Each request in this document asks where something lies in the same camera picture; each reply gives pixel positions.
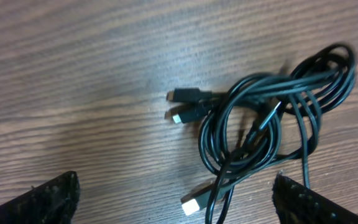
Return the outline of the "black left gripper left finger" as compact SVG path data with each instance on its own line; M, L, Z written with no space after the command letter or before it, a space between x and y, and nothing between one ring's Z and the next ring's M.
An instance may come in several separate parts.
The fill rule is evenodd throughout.
M0 224L71 223L79 201L77 173L67 171L0 205Z

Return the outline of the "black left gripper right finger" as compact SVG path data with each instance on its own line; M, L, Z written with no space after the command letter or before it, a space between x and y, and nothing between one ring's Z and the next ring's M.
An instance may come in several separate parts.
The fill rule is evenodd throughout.
M358 215L278 174L272 200L281 224L358 224Z

